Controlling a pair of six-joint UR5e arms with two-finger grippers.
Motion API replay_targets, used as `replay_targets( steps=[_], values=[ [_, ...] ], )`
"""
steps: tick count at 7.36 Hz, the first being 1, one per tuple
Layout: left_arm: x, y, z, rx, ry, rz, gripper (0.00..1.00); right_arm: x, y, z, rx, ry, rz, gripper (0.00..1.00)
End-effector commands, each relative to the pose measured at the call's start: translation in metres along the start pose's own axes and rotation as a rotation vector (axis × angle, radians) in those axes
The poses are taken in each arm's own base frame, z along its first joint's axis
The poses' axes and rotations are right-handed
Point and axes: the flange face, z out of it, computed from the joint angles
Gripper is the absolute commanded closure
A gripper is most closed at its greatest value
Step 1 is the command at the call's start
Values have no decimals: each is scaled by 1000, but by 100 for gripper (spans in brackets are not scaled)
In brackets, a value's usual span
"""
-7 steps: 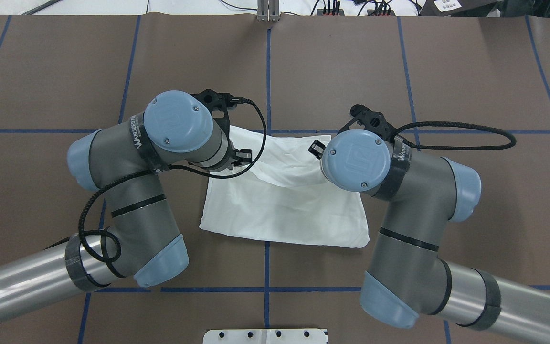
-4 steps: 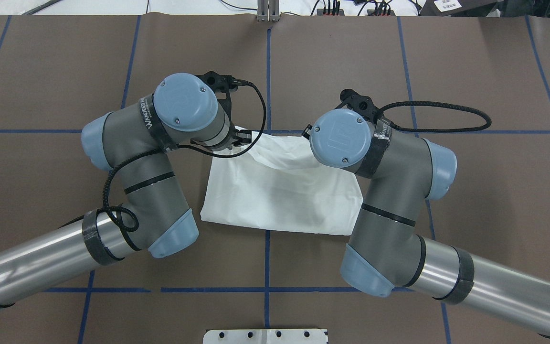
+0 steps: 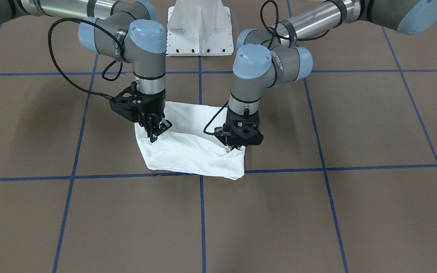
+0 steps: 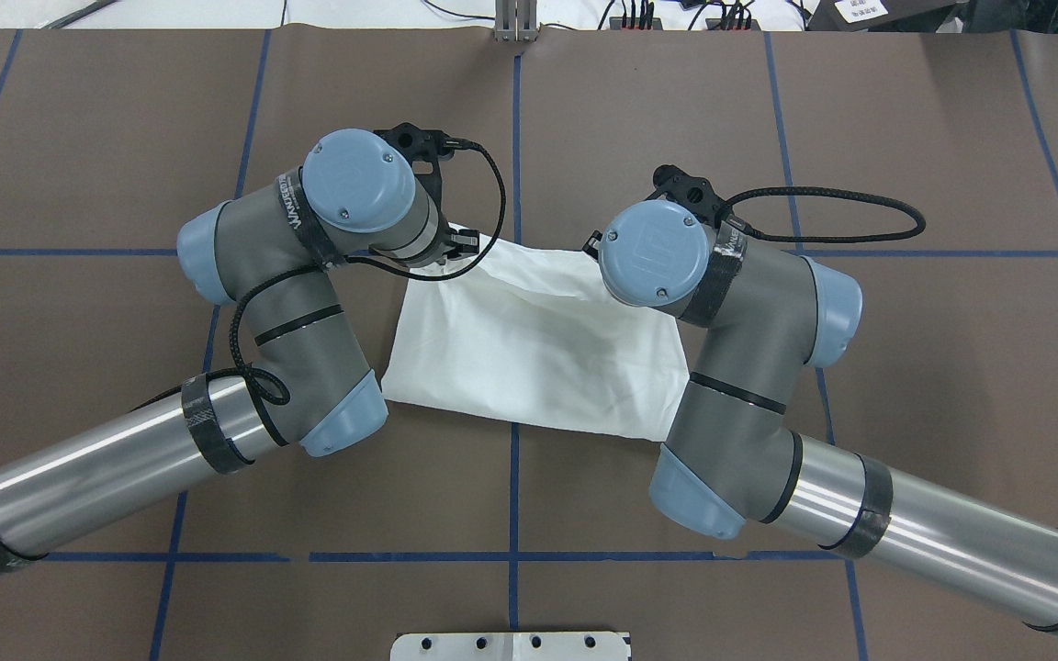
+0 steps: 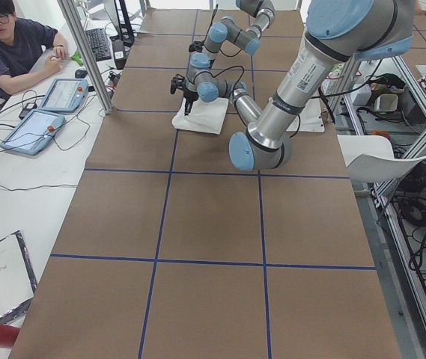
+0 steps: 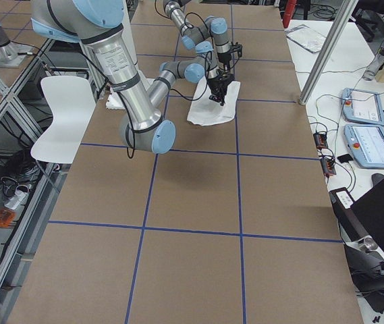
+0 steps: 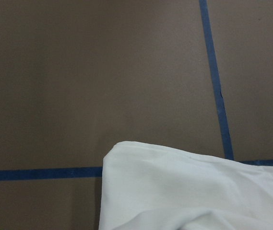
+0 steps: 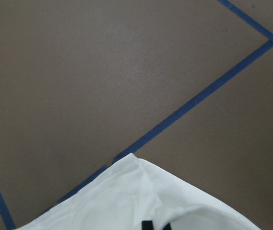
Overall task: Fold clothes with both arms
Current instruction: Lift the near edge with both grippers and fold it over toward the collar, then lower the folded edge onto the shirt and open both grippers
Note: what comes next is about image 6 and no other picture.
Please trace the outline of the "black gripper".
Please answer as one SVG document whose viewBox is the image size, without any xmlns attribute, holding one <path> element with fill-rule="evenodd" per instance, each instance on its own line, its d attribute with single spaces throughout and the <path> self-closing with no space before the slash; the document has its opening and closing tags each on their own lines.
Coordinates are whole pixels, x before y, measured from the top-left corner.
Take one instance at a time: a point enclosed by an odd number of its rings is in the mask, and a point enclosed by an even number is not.
<svg viewBox="0 0 384 324">
<path fill-rule="evenodd" d="M 238 42 L 227 42 L 223 45 L 217 45 L 217 57 L 220 64 L 226 68 L 227 73 L 231 73 L 232 61 L 234 60 L 234 54 L 237 54 L 238 58 L 242 56 L 242 45 Z"/>
<path fill-rule="evenodd" d="M 212 70 L 207 80 L 211 90 L 210 100 L 219 102 L 224 106 L 227 87 L 234 81 L 234 75 L 227 71 L 227 66 L 223 64 L 223 69 Z"/>
</svg>

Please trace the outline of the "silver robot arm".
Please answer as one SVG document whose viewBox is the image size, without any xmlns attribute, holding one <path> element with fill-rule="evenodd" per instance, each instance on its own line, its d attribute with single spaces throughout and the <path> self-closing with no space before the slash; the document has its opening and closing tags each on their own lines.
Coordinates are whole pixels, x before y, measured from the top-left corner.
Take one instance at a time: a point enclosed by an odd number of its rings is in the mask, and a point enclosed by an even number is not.
<svg viewBox="0 0 384 324">
<path fill-rule="evenodd" d="M 175 81 L 197 83 L 205 79 L 210 100 L 224 105 L 230 73 L 231 55 L 242 51 L 232 43 L 224 18 L 208 17 L 199 26 L 189 23 L 182 8 L 185 1 L 164 1 L 163 10 L 178 28 L 185 47 L 194 49 L 191 60 L 168 61 L 149 88 L 145 88 L 134 60 L 123 40 L 126 19 L 123 1 L 32 1 L 33 30 L 46 38 L 82 43 L 96 55 L 112 90 L 126 110 L 119 133 L 128 148 L 155 154 L 168 152 L 175 142 L 175 125 L 158 110 L 161 100 Z"/>
<path fill-rule="evenodd" d="M 218 62 L 225 72 L 230 72 L 236 64 L 234 54 L 242 56 L 242 45 L 233 43 L 228 35 L 228 26 L 225 18 L 209 16 L 202 19 L 197 13 L 184 13 L 183 7 L 189 1 L 163 1 L 165 17 L 170 19 L 180 32 L 183 46 L 187 50 L 211 39 L 216 51 Z"/>
</svg>

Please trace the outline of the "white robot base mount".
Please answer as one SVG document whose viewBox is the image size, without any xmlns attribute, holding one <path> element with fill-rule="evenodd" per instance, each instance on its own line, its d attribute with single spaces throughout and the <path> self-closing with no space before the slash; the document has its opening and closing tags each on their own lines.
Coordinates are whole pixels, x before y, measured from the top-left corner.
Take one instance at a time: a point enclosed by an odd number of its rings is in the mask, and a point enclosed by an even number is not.
<svg viewBox="0 0 384 324">
<path fill-rule="evenodd" d="M 134 72 L 128 71 L 128 77 L 133 78 L 135 74 L 138 74 L 140 77 L 140 81 L 142 85 L 144 86 L 145 90 L 148 90 L 150 87 L 150 82 L 146 78 L 146 76 L 143 74 L 143 72 L 140 70 L 138 66 L 138 59 L 136 56 L 136 49 L 134 45 L 134 39 L 132 36 L 132 29 L 130 26 L 130 17 L 129 13 L 130 10 L 127 8 L 126 1 L 122 1 L 123 3 L 123 13 L 124 16 L 122 18 L 122 32 L 121 32 L 121 39 L 123 41 L 123 44 L 121 45 L 120 54 L 121 56 L 126 55 L 125 58 L 121 59 L 120 63 L 120 70 L 126 71 L 127 69 L 132 69 Z M 124 104 L 121 102 L 119 95 L 114 91 L 114 89 L 111 87 L 110 94 L 108 96 L 107 102 L 106 102 L 106 108 L 107 109 L 122 109 L 124 110 Z"/>
</svg>

